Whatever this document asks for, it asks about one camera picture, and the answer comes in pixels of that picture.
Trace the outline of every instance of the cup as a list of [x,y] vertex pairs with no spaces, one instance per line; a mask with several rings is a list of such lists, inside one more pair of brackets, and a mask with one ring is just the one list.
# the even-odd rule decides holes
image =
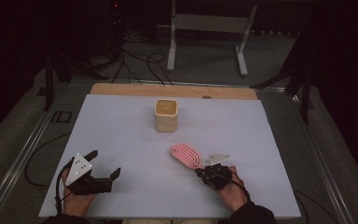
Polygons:
[[155,106],[156,130],[173,133],[178,127],[178,103],[175,100],[157,100]]

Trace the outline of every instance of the wrist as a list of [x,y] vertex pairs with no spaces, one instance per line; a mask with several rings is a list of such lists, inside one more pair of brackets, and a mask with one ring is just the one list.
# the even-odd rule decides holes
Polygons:
[[233,203],[231,204],[228,209],[232,212],[232,213],[235,213],[238,209],[240,209],[242,206],[246,205],[247,202],[244,201],[244,202],[237,202],[237,203]]

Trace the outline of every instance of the hand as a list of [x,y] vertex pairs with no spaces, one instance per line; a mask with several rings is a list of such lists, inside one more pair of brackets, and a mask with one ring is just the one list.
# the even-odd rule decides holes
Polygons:
[[[65,183],[68,174],[69,169],[66,169],[62,173],[62,183]],[[96,194],[75,195],[74,193],[71,193],[71,190],[69,190],[65,184],[63,184],[63,186],[63,197],[68,195],[63,200],[63,213],[69,216],[84,217]]]
[[[228,170],[235,174],[237,173],[235,166],[228,167]],[[243,181],[239,180],[236,175],[232,175],[232,180],[239,185],[243,185]],[[223,203],[231,212],[237,211],[237,209],[248,203],[243,190],[232,182],[229,182],[223,189],[218,190],[217,194],[219,194]]]

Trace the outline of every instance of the metal stand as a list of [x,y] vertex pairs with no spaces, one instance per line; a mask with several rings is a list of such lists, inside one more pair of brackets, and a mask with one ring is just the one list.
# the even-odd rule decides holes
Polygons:
[[235,48],[235,51],[238,65],[241,71],[241,76],[246,77],[248,75],[248,70],[246,69],[246,63],[243,57],[243,49],[251,31],[256,9],[257,5],[253,5],[248,18],[176,14],[176,0],[172,0],[171,44],[170,52],[168,54],[167,70],[170,72],[174,70],[176,53],[176,29],[217,31],[243,34],[241,44]]

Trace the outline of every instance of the white table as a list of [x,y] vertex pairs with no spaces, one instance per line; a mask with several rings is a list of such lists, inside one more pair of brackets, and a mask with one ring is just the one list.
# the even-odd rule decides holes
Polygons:
[[[120,87],[128,89],[131,85]],[[159,88],[175,94],[175,87]],[[230,213],[218,196],[193,170],[170,155],[170,147],[178,143],[190,144],[203,159],[213,152],[231,155],[223,165],[237,167],[255,203],[269,208],[277,218],[300,217],[260,101],[174,97],[179,104],[178,130],[158,133],[154,127],[154,103],[169,96],[88,95],[56,175],[77,152],[86,155],[92,150],[99,151],[91,161],[94,177],[108,177],[121,167],[112,192],[96,197],[89,217],[228,217]],[[41,217],[56,214],[55,179],[56,176]]]
[[253,5],[248,18],[217,17],[207,15],[181,14],[176,13],[176,0],[172,0],[171,16],[171,44],[168,54],[168,71],[174,70],[176,55],[175,32],[177,29],[218,31],[227,33],[243,34],[241,44],[235,48],[241,76],[248,76],[243,49],[251,31],[252,22],[255,16],[257,5]]

